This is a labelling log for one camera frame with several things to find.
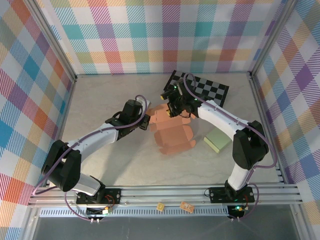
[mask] colorful plaid wall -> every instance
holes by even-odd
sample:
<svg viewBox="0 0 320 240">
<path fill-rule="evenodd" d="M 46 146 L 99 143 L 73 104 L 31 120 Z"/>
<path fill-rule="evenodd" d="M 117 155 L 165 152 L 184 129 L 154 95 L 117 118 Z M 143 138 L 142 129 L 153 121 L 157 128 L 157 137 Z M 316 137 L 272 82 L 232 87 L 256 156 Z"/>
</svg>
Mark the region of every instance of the colorful plaid wall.
<svg viewBox="0 0 320 240">
<path fill-rule="evenodd" d="M 38 0 L 79 74 L 247 72 L 284 2 Z"/>
<path fill-rule="evenodd" d="M 281 162 L 320 239 L 320 1 L 300 0 L 258 73 Z"/>
<path fill-rule="evenodd" d="M 23 0 L 0 0 L 0 239 L 21 230 L 71 81 Z"/>
<path fill-rule="evenodd" d="M 275 14 L 273 15 L 272 21 L 270 22 L 269 27 L 265 31 L 264 36 L 262 38 L 262 41 L 260 42 L 260 45 L 259 45 L 257 51 L 255 52 L 253 60 L 252 60 L 252 62 L 250 64 L 250 67 L 248 69 L 249 72 L 252 72 L 252 70 L 253 70 L 256 62 L 257 62 L 257 59 L 259 58 L 261 51 L 265 47 L 265 45 L 266 45 L 266 43 L 267 43 L 267 41 L 268 41 L 268 39 L 270 37 L 270 34 L 273 31 L 274 26 L 277 24 L 277 20 L 278 20 L 280 14 L 282 13 L 282 11 L 284 9 L 284 6 L 286 5 L 287 1 L 288 0 L 281 0 L 281 3 L 279 4 Z"/>
</svg>

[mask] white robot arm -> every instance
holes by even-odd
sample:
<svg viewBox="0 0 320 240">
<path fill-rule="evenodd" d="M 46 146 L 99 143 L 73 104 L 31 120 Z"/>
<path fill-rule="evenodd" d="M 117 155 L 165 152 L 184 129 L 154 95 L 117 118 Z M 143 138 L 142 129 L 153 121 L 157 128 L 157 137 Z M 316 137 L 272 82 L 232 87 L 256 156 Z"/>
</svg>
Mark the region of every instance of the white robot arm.
<svg viewBox="0 0 320 240">
<path fill-rule="evenodd" d="M 259 136 L 238 123 L 250 125 L 261 134 L 264 134 L 262 125 L 257 121 L 248 122 L 230 114 L 220 108 L 213 100 L 207 100 L 207 102 L 215 108 L 203 104 L 186 91 L 183 82 L 177 81 L 175 84 L 176 88 L 174 90 L 167 91 L 161 95 L 162 99 L 169 100 L 168 114 L 170 117 L 178 116 L 183 110 L 186 110 L 188 113 L 194 114 L 196 117 L 213 124 L 226 133 L 233 141 L 232 156 L 235 165 L 230 177 L 225 182 L 224 188 L 224 194 L 228 196 L 227 201 L 230 200 L 232 202 L 241 192 L 246 190 L 247 178 L 251 170 L 269 151 L 267 144 Z M 98 179 L 81 173 L 81 162 L 102 146 L 118 141 L 136 128 L 146 130 L 150 120 L 148 115 L 145 115 L 139 123 L 131 127 L 102 131 L 102 129 L 108 127 L 126 126 L 137 121 L 143 109 L 147 107 L 142 100 L 127 101 L 121 112 L 117 112 L 95 130 L 100 130 L 101 133 L 89 136 L 81 144 L 75 146 L 67 154 L 65 161 L 57 165 L 48 179 L 64 192 L 74 190 L 83 193 L 86 199 L 89 199 L 93 204 L 104 202 L 104 199 L 101 198 L 106 195 L 106 186 Z M 230 120 L 223 113 L 232 116 L 238 122 Z M 45 175 L 57 159 L 68 148 L 76 144 L 79 139 L 70 141 L 69 143 L 61 140 L 54 142 L 42 167 L 42 174 Z"/>
<path fill-rule="evenodd" d="M 167 111 L 170 117 L 175 117 L 186 110 L 196 117 L 206 120 L 222 130 L 233 141 L 232 157 L 235 161 L 233 171 L 225 182 L 225 193 L 229 198 L 236 199 L 247 186 L 248 176 L 255 165 L 269 152 L 266 142 L 256 133 L 244 127 L 249 125 L 264 136 L 262 125 L 258 121 L 248 122 L 240 119 L 218 106 L 214 100 L 207 100 L 205 104 L 199 99 L 206 100 L 206 96 L 193 92 L 194 98 L 186 89 L 182 79 L 174 83 L 174 88 L 164 92 L 161 99 L 168 99 Z"/>
<path fill-rule="evenodd" d="M 61 140 L 55 141 L 49 150 L 41 173 L 43 175 L 47 174 L 67 149 L 77 144 L 80 139 L 83 139 L 81 143 L 71 149 L 65 156 L 64 161 L 61 161 L 56 168 L 54 168 L 48 180 L 64 192 L 73 190 L 91 196 L 90 200 L 92 202 L 98 203 L 101 201 L 99 197 L 104 194 L 100 194 L 100 192 L 102 193 L 104 191 L 105 186 L 96 178 L 81 173 L 81 163 L 102 146 L 120 140 L 134 129 L 140 128 L 146 130 L 150 120 L 150 116 L 148 115 L 144 115 L 142 118 L 142 113 L 150 104 L 149 101 L 146 102 L 147 103 L 141 98 L 128 100 L 122 111 L 117 112 L 98 129 L 91 132 L 97 132 L 95 134 L 89 133 L 86 135 L 87 137 L 81 137 L 69 142 L 63 142 Z"/>
</svg>

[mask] wire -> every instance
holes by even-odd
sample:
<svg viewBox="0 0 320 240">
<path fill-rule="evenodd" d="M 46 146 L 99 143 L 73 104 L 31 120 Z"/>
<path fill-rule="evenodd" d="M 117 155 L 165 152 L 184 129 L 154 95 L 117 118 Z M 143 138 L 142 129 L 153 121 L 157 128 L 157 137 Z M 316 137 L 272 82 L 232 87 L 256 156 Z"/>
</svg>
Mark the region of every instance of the wire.
<svg viewBox="0 0 320 240">
<path fill-rule="evenodd" d="M 195 90 L 195 88 L 197 87 L 197 80 L 196 80 L 196 78 L 195 78 L 195 76 L 194 75 L 192 75 L 192 81 L 193 81 L 193 83 L 194 83 L 194 85 L 193 85 L 193 90 Z"/>
<path fill-rule="evenodd" d="M 208 187 L 206 190 L 204 190 L 204 193 L 203 193 L 203 195 L 205 195 L 207 198 L 210 198 L 210 196 L 208 196 L 208 195 L 206 194 L 206 191 L 209 190 L 209 189 L 210 189 L 210 187 Z"/>
<path fill-rule="evenodd" d="M 102 212 L 103 210 L 105 210 L 105 208 L 102 208 L 102 209 L 100 209 L 98 211 L 94 211 L 94 212 L 90 213 L 90 215 L 98 214 L 98 213 Z"/>
<path fill-rule="evenodd" d="M 111 195 L 106 195 L 106 199 L 108 199 L 109 203 L 110 203 L 110 200 L 109 200 L 109 198 L 108 198 L 108 197 L 112 198 L 112 200 L 113 200 L 113 204 L 112 204 L 112 206 L 111 206 L 111 207 L 113 207 L 113 206 L 116 204 L 115 198 L 114 198 L 113 196 L 111 196 Z"/>
<path fill-rule="evenodd" d="M 105 131 L 108 131 L 108 130 L 112 130 L 112 129 L 125 129 L 125 128 L 129 128 L 129 127 L 132 127 L 136 124 L 138 124 L 143 118 L 144 116 L 146 115 L 146 112 L 147 112 L 147 108 L 148 108 L 148 102 L 147 102 L 147 99 L 142 96 L 142 95 L 137 95 L 135 96 L 135 100 L 137 100 L 138 97 L 141 97 L 143 100 L 144 100 L 144 103 L 145 103 L 145 108 L 144 108 L 144 111 L 143 113 L 141 114 L 141 116 L 139 117 L 138 120 L 136 120 L 135 122 L 133 123 L 130 123 L 128 125 L 123 125 L 123 126 L 111 126 L 111 127 L 105 127 L 103 129 L 99 129 L 99 130 L 96 130 L 96 131 L 93 131 L 85 136 L 83 136 L 78 142 L 76 142 L 75 144 L 73 144 L 72 146 L 70 146 L 59 158 L 58 160 L 52 165 L 52 167 L 49 169 L 49 171 L 43 176 L 43 179 L 34 187 L 33 191 L 32 191 L 32 195 L 39 195 L 39 194 L 43 194 L 45 192 L 48 192 L 52 189 L 55 189 L 55 187 L 50 187 L 50 188 L 47 188 L 45 190 L 42 190 L 42 191 L 38 191 L 38 188 L 45 182 L 45 180 L 48 179 L 48 177 L 50 176 L 50 174 L 55 170 L 55 168 L 58 166 L 58 164 L 62 161 L 62 159 L 73 149 L 75 148 L 77 145 L 79 145 L 81 142 L 83 142 L 84 140 L 86 140 L 87 138 L 91 137 L 91 136 L 94 136 L 96 134 L 99 134 L 101 132 L 105 132 Z M 67 192 L 64 194 L 64 202 L 66 204 L 66 206 L 69 208 L 69 210 L 71 212 L 73 212 L 77 217 L 83 219 L 83 220 L 86 220 L 86 221 L 90 221 L 90 219 L 84 217 L 84 216 L 81 216 L 79 215 L 78 213 L 76 213 L 69 205 L 68 201 L 67 201 Z"/>
<path fill-rule="evenodd" d="M 116 116 L 118 116 L 121 113 L 121 111 L 116 112 L 115 114 L 113 114 L 113 118 L 115 118 Z"/>
<path fill-rule="evenodd" d="M 240 121 L 238 121 L 236 118 L 234 118 L 233 116 L 229 115 L 228 113 L 222 111 L 220 108 L 210 104 L 209 102 L 199 98 L 198 96 L 196 96 L 195 94 L 193 94 L 193 92 L 188 88 L 188 85 L 187 85 L 187 77 L 188 75 L 191 75 L 192 78 L 195 80 L 195 76 L 192 74 L 192 73 L 186 73 L 184 76 L 183 76 L 183 83 L 184 83 L 184 87 L 185 89 L 188 91 L 188 93 L 193 96 L 195 99 L 198 99 L 199 101 L 203 102 L 205 105 L 213 108 L 215 111 L 218 111 L 219 113 L 221 113 L 222 115 L 224 115 L 225 117 L 227 117 L 228 119 L 234 121 L 235 123 L 239 124 L 240 126 L 244 127 L 244 128 L 247 128 L 249 130 L 251 130 L 252 132 L 254 132 L 255 134 L 257 134 L 269 147 L 270 151 L 271 151 L 271 154 L 273 156 L 273 164 L 269 165 L 269 166 L 264 166 L 264 165 L 256 165 L 252 168 L 252 170 L 250 171 L 250 173 L 248 174 L 248 177 L 246 178 L 246 182 L 249 181 L 249 179 L 251 178 L 252 174 L 254 173 L 254 170 L 257 169 L 257 168 L 261 168 L 261 169 L 271 169 L 273 168 L 274 166 L 276 166 L 277 162 L 278 162 L 278 156 L 277 156 L 277 153 L 276 153 L 276 150 L 274 148 L 274 146 L 268 141 L 268 139 L 263 136 L 260 132 L 258 132 L 256 129 L 254 129 L 253 127 L 247 125 L 247 124 L 244 124 Z"/>
<path fill-rule="evenodd" d="M 189 113 L 189 116 L 182 116 L 182 114 L 179 114 L 180 117 L 183 117 L 184 119 L 189 119 L 191 117 L 191 113 Z"/>
<path fill-rule="evenodd" d="M 248 207 L 248 202 L 249 202 L 248 197 L 247 197 L 247 195 L 244 195 L 244 197 L 245 197 L 245 201 L 246 201 L 245 207 Z"/>
<path fill-rule="evenodd" d="M 243 216 L 241 217 L 242 220 L 245 219 L 245 218 L 247 218 L 248 216 L 250 216 L 250 215 L 254 212 L 254 210 L 256 209 L 256 206 L 258 205 L 259 197 L 260 197 L 260 193 L 259 193 L 259 188 L 258 188 L 258 186 L 257 186 L 255 183 L 253 183 L 253 182 L 248 183 L 248 185 L 253 185 L 253 186 L 255 187 L 255 189 L 256 189 L 256 199 L 255 199 L 255 203 L 254 203 L 252 209 L 250 210 L 250 212 L 249 212 L 248 214 L 246 214 L 246 215 L 243 215 Z M 230 215 L 230 214 L 229 214 L 229 216 L 230 216 L 231 218 L 233 218 L 233 219 L 237 219 L 235 216 L 232 216 L 232 215 Z"/>
</svg>

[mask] light green sponge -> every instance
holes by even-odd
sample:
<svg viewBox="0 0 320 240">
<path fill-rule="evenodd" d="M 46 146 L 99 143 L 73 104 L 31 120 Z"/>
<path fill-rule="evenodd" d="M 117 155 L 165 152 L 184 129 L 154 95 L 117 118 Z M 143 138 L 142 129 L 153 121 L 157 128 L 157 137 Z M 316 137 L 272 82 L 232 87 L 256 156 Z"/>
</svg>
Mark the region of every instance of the light green sponge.
<svg viewBox="0 0 320 240">
<path fill-rule="evenodd" d="M 231 142 L 231 139 L 223 131 L 215 127 L 204 137 L 204 141 L 218 154 Z"/>
</svg>

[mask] checkerboard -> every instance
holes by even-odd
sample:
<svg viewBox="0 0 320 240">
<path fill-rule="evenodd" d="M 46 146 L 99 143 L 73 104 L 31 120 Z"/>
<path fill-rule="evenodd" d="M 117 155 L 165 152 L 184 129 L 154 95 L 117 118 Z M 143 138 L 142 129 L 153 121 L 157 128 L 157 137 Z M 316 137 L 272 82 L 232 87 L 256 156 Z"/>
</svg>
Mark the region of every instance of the checkerboard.
<svg viewBox="0 0 320 240">
<path fill-rule="evenodd" d="M 174 70 L 163 90 L 168 91 L 174 89 L 174 83 L 183 78 L 185 74 L 185 72 Z M 222 108 L 226 100 L 229 86 L 215 81 L 210 81 L 202 77 L 194 77 L 196 85 L 194 81 L 192 81 L 192 77 L 190 75 L 187 77 L 187 82 L 191 83 L 191 86 L 195 85 L 195 92 L 208 96 L 209 99 L 214 100 L 215 103 Z"/>
</svg>

